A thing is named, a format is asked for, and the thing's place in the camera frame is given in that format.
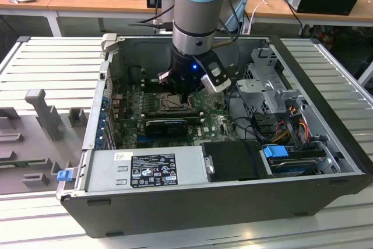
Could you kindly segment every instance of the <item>warning symbol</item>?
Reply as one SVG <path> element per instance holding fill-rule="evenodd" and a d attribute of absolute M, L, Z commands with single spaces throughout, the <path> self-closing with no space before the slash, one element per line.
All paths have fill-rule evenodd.
<path fill-rule="evenodd" d="M 140 176 L 141 170 L 140 169 L 133 169 L 132 170 L 132 176 Z"/>

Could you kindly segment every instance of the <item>motherboard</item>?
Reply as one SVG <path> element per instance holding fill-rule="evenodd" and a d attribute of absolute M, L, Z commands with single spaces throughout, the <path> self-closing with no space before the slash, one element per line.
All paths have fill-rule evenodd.
<path fill-rule="evenodd" d="M 193 146 L 238 136 L 224 109 L 223 93 L 194 93 L 185 104 L 175 94 L 132 85 L 114 99 L 121 149 Z"/>

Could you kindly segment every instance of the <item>robotic arm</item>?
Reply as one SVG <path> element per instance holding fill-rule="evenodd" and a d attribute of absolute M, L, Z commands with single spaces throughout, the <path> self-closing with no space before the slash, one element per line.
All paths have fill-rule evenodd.
<path fill-rule="evenodd" d="M 224 0 L 175 0 L 170 67 L 160 84 L 179 93 L 181 102 L 204 87 L 211 93 L 231 85 L 223 64 L 212 50 Z"/>

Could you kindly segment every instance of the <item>black plastic cover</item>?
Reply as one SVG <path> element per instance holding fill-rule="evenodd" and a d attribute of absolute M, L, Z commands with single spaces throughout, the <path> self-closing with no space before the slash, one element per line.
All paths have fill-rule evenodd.
<path fill-rule="evenodd" d="M 214 174 L 210 182 L 257 180 L 268 178 L 254 141 L 205 142 L 203 156 L 211 157 Z"/>

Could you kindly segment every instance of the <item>power supply label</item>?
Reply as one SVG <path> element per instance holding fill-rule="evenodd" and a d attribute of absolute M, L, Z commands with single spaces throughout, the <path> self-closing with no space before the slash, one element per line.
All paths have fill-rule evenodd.
<path fill-rule="evenodd" d="M 175 154 L 132 156 L 132 188 L 169 185 L 177 185 Z"/>

